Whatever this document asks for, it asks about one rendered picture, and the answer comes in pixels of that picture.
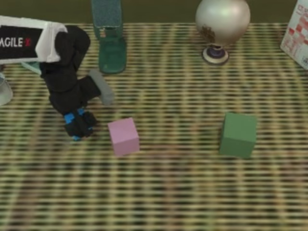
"green cube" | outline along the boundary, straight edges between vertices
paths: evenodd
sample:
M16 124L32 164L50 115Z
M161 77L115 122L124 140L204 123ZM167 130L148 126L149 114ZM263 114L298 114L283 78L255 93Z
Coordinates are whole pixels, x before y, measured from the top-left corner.
M219 153L250 158L257 141L255 116L226 113L222 126Z

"lamp base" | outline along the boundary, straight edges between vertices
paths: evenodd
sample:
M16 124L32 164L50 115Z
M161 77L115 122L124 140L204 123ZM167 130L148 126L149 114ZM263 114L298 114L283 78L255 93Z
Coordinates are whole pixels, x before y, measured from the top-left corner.
M223 65L229 60L229 54L222 47L209 46L202 52L205 61L212 65Z

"white box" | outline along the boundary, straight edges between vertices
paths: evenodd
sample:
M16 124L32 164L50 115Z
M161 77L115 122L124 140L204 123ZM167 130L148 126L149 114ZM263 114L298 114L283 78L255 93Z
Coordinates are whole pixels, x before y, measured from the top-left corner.
M308 0L297 0L280 48L308 70Z

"wooden floor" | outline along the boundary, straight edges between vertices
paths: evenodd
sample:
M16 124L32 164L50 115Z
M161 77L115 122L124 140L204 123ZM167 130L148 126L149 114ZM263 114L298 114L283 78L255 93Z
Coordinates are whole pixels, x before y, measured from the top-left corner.
M92 45L79 72L97 68ZM192 24L127 24L128 65L105 76L116 103L66 135L38 75L6 68L0 231L307 231L308 76L279 49L286 25L252 24L230 61L201 58ZM224 113L258 117L251 160L218 154ZM113 155L107 123L133 117L141 151Z

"pink block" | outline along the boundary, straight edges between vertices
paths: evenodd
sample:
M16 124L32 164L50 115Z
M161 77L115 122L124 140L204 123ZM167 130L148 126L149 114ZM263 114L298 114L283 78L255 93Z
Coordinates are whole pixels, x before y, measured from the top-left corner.
M139 135L133 118L121 119L108 124L112 146L116 156L138 152Z

